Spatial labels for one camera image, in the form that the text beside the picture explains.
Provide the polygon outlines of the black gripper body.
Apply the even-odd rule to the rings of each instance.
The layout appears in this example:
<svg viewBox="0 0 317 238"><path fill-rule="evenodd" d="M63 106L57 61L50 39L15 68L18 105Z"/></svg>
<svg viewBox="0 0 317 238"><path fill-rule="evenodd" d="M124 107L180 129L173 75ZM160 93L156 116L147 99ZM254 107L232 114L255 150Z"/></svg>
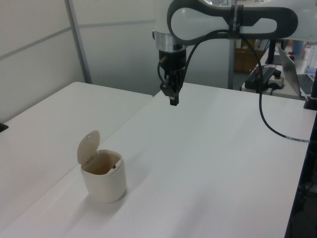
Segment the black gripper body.
<svg viewBox="0 0 317 238"><path fill-rule="evenodd" d="M186 49L176 52L159 51L159 61L167 75L179 73L186 65Z"/></svg>

